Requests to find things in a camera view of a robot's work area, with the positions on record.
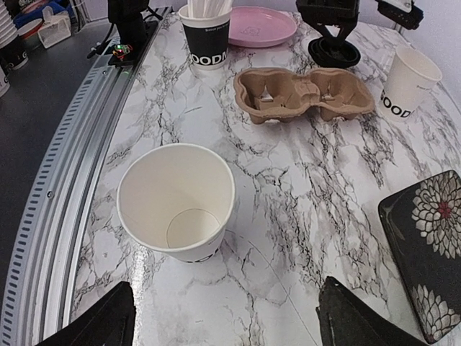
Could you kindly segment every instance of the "marble table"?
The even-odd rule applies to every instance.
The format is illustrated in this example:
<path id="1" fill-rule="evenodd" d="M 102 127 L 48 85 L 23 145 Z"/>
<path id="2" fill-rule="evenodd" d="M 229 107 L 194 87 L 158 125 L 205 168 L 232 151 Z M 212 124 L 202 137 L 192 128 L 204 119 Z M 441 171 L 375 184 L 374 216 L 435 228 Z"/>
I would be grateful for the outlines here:
<path id="1" fill-rule="evenodd" d="M 143 62 L 105 159 L 81 246 L 75 319 L 121 280 L 133 287 L 134 345 L 321 345 L 315 308 L 328 275 L 381 316 L 422 340 L 379 222 L 388 195 L 460 168 L 460 114 L 441 85 L 405 123 L 375 112 L 356 120 L 254 125 L 236 105 L 233 77 L 245 68 L 315 67 L 300 23 L 288 43 L 232 48 L 229 64 L 199 72 L 187 60 L 176 15 Z M 378 98 L 397 44 L 395 31 L 359 24 L 362 52 L 351 69 Z M 230 165 L 238 192 L 220 251 L 200 264 L 136 244 L 123 230 L 115 196 L 126 169 L 152 148 L 196 143 Z M 461 327 L 437 343 L 461 345 Z"/>

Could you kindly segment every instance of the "gray floor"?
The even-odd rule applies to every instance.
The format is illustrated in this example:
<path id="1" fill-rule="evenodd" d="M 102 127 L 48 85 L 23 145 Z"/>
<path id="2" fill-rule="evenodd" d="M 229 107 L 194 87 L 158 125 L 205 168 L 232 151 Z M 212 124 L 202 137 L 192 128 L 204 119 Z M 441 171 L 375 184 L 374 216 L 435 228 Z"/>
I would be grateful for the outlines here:
<path id="1" fill-rule="evenodd" d="M 22 211 L 40 162 L 68 104 L 94 60 L 86 55 L 108 23 L 85 27 L 9 75 L 0 98 L 0 301 Z"/>

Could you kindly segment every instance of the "pink plate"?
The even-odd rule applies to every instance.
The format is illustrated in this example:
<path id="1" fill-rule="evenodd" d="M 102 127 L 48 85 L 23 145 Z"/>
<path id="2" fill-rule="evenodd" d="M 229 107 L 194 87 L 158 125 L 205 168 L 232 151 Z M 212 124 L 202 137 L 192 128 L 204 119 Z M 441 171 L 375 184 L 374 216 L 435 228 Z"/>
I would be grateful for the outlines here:
<path id="1" fill-rule="evenodd" d="M 229 43 L 248 48 L 265 48 L 289 40 L 297 29 L 286 14 L 264 7 L 235 7 L 230 14 Z"/>

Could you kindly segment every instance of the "floral pattern tray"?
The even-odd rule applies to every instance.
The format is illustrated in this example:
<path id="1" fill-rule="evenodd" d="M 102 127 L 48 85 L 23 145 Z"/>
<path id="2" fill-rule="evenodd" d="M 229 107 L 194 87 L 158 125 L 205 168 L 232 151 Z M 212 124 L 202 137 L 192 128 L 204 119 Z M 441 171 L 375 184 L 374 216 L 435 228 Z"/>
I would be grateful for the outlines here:
<path id="1" fill-rule="evenodd" d="M 461 179 L 454 171 L 384 199 L 382 227 L 424 338 L 433 344 L 460 323 Z"/>

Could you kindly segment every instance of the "perforated metal rail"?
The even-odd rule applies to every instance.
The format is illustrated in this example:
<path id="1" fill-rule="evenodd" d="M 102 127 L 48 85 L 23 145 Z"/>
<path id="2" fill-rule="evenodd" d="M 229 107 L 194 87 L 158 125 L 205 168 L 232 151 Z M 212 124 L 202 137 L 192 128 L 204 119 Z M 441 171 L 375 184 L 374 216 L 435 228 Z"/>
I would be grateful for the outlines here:
<path id="1" fill-rule="evenodd" d="M 165 17 L 170 11 L 157 13 Z M 35 345 L 70 322 L 91 201 L 139 68 L 109 67 L 109 57 L 99 57 L 86 75 L 32 186 L 6 279 L 1 346 Z"/>

